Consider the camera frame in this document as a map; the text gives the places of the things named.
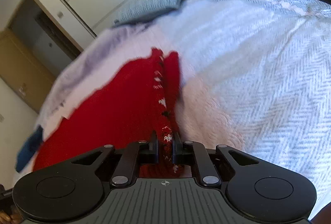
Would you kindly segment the wooden door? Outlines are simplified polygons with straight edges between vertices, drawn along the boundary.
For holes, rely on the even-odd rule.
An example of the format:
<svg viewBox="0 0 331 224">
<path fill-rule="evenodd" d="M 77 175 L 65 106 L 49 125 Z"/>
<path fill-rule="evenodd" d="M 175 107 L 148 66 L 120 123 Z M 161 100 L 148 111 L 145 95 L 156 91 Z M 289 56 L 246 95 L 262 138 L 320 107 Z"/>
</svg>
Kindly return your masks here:
<svg viewBox="0 0 331 224">
<path fill-rule="evenodd" d="M 40 112 L 55 76 L 10 29 L 1 31 L 1 78 L 35 112 Z"/>
</svg>

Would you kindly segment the blue folded garment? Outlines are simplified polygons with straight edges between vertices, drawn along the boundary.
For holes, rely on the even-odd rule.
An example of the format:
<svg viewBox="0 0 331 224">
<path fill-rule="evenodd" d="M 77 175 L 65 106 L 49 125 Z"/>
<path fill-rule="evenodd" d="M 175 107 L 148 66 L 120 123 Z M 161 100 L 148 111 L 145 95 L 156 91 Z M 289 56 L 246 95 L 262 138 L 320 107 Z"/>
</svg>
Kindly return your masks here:
<svg viewBox="0 0 331 224">
<path fill-rule="evenodd" d="M 43 131 L 44 129 L 42 126 L 38 125 L 34 132 L 25 141 L 21 149 L 18 151 L 15 165 L 16 172 L 21 172 L 27 166 L 34 154 L 42 145 Z"/>
</svg>

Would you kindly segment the red argyle knit sweater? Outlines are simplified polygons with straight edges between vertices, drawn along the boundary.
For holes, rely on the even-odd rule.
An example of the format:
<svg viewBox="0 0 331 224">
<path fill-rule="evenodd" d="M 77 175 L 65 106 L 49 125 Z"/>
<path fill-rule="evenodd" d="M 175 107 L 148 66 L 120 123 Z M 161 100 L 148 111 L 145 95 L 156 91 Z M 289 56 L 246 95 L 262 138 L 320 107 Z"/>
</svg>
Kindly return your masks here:
<svg viewBox="0 0 331 224">
<path fill-rule="evenodd" d="M 149 140 L 155 131 L 159 163 L 141 167 L 140 176 L 180 177 L 183 166 L 172 160 L 179 87 L 177 52 L 165 56 L 153 48 L 148 58 L 126 63 L 111 81 L 61 120 L 40 146 L 33 169 L 55 165 L 106 144 L 124 149 L 130 143 Z"/>
</svg>

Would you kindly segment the grey checked pillow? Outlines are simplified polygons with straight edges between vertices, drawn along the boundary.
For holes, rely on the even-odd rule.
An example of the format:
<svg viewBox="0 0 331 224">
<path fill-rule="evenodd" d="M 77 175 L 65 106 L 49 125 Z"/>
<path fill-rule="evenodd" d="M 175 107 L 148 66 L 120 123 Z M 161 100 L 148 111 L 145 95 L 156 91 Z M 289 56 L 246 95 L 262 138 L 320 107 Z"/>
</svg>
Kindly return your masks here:
<svg viewBox="0 0 331 224">
<path fill-rule="evenodd" d="M 151 22 L 157 17 L 178 10 L 184 0 L 128 0 L 113 15 L 113 25 Z"/>
</svg>

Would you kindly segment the pink fluffy blanket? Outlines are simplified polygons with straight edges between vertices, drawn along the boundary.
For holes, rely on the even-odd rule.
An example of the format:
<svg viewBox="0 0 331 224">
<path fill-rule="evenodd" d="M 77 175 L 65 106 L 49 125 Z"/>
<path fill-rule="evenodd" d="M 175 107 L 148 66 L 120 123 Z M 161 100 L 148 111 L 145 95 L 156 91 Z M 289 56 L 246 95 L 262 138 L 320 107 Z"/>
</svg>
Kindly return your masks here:
<svg viewBox="0 0 331 224">
<path fill-rule="evenodd" d="M 146 164 L 141 177 L 179 177 L 172 162 L 176 132 L 212 148 L 243 149 L 201 78 L 180 87 L 177 52 L 162 52 L 145 39 L 145 27 L 108 29 L 56 79 L 40 112 L 43 142 L 33 171 L 112 144 L 117 149 L 157 136 L 160 162 Z"/>
</svg>

